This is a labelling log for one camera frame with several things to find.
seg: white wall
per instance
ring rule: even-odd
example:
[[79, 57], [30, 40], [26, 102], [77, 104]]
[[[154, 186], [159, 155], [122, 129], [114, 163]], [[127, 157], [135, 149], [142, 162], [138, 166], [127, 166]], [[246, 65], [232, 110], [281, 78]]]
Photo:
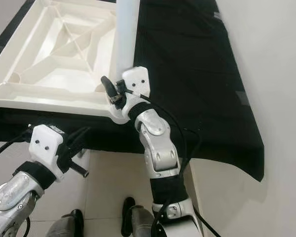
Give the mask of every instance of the white wall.
[[0, 0], [0, 34], [24, 2], [25, 0]]
[[194, 160], [203, 214], [223, 237], [296, 237], [296, 0], [217, 2], [264, 141], [265, 178]]

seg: black handle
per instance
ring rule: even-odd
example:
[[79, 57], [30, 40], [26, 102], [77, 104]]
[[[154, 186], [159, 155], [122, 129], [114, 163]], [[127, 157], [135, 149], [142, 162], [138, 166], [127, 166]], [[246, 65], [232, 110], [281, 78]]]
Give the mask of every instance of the black handle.
[[73, 161], [70, 162], [70, 168], [73, 169], [75, 172], [81, 174], [84, 178], [88, 177], [89, 171], [82, 168], [80, 165], [74, 163]]
[[105, 88], [105, 91], [107, 92], [109, 97], [117, 96], [118, 93], [113, 85], [113, 83], [108, 79], [106, 76], [101, 77], [101, 82]]

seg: shoe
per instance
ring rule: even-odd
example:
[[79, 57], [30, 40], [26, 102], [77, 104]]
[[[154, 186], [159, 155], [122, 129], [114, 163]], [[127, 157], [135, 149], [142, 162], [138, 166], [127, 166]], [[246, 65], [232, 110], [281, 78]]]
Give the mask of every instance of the shoe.
[[132, 197], [128, 197], [124, 201], [123, 211], [122, 211], [123, 220], [122, 220], [122, 229], [121, 229], [121, 234], [124, 237], [129, 237], [133, 232], [131, 208], [135, 205], [136, 205], [135, 200]]
[[76, 209], [70, 214], [62, 216], [62, 218], [68, 216], [72, 216], [74, 218], [74, 237], [83, 237], [84, 220], [82, 212], [79, 209]]

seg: white pole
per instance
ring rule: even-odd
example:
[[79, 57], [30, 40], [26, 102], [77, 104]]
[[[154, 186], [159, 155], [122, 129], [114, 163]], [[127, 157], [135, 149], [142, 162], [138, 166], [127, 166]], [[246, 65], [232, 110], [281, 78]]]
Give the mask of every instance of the white pole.
[[134, 66], [140, 0], [116, 0], [116, 80]]

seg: metal arm segment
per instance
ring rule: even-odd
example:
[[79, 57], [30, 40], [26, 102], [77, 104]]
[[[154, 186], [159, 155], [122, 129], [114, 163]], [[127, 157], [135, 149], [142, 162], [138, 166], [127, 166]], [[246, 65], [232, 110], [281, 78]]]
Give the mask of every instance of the metal arm segment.
[[184, 181], [180, 180], [180, 161], [177, 149], [170, 139], [170, 126], [154, 109], [139, 114], [135, 121], [140, 141], [145, 148], [145, 162], [150, 177], [154, 202], [152, 209], [157, 213], [163, 206], [165, 198], [172, 194], [169, 187], [178, 187], [174, 203], [166, 208], [162, 215], [160, 234], [167, 237], [199, 237], [200, 231], [193, 204], [188, 197]]
[[29, 149], [33, 162], [23, 163], [12, 179], [0, 186], [0, 237], [15, 237], [44, 190], [54, 181], [60, 182], [69, 168], [87, 176], [88, 172], [71, 160], [80, 146], [72, 149], [65, 141], [65, 133], [54, 126], [33, 129]]

